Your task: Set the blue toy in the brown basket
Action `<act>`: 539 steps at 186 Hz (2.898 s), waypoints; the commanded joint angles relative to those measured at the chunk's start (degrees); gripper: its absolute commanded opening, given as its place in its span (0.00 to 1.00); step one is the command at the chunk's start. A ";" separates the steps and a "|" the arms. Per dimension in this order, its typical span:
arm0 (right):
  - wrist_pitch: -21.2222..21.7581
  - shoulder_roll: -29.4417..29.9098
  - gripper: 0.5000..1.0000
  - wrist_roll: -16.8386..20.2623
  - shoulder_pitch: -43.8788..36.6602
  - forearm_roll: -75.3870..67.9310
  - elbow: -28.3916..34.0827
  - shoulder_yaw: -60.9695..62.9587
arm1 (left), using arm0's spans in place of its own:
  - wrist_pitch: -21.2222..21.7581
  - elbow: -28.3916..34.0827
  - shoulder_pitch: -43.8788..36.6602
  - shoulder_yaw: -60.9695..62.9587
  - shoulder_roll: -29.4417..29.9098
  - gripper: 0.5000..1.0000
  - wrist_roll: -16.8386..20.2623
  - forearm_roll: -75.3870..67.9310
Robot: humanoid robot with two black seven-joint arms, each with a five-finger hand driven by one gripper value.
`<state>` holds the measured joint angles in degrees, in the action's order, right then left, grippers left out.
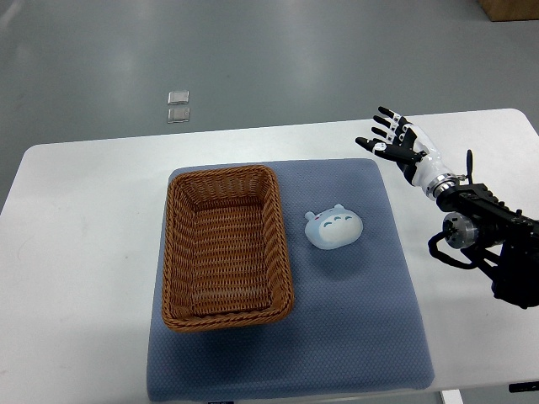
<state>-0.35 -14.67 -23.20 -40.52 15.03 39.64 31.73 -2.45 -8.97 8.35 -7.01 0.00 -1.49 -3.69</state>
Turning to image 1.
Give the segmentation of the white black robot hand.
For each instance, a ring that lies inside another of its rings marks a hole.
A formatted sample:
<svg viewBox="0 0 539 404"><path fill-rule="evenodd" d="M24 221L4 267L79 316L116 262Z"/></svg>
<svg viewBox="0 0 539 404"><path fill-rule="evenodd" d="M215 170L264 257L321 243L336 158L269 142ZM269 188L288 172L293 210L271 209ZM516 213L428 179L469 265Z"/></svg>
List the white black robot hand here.
<svg viewBox="0 0 539 404"><path fill-rule="evenodd" d="M438 148L426 133L406 117L385 107L378 108L371 128L374 138L358 137L355 143L373 155L395 162L406 181L436 199L444 190L460 183L442 161Z"/></svg>

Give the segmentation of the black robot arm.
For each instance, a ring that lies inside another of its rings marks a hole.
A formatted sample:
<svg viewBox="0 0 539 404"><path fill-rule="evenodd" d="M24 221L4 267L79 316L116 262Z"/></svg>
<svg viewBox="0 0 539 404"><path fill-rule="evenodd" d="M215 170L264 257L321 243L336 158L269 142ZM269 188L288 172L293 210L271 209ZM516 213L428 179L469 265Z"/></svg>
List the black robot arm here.
<svg viewBox="0 0 539 404"><path fill-rule="evenodd" d="M446 213L430 255L454 268L479 269L494 298L521 309L538 306L538 221L510 210L486 185L441 185L435 202Z"/></svg>

